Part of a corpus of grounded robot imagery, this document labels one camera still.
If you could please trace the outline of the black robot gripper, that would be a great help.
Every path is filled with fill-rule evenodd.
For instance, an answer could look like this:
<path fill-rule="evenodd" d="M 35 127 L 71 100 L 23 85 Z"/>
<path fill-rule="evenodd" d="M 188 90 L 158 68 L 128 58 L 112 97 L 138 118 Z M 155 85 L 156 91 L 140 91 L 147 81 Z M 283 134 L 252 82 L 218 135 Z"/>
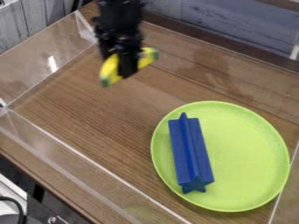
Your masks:
<path fill-rule="evenodd" d="M 103 60 L 115 53 L 120 36 L 134 37 L 139 33 L 142 5 L 100 5 L 99 15 L 92 18 L 94 31 Z M 138 72 L 139 48 L 118 51 L 119 74 L 126 79 Z"/>

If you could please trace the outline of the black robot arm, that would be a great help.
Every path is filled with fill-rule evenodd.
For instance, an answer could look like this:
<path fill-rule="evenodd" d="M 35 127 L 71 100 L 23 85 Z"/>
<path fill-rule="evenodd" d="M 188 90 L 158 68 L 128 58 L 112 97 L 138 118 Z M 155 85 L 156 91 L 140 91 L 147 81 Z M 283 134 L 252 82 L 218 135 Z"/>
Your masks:
<path fill-rule="evenodd" d="M 92 18 L 103 60 L 115 53 L 122 78 L 138 72 L 143 34 L 139 30 L 143 16 L 142 0 L 96 0 L 99 15 Z"/>

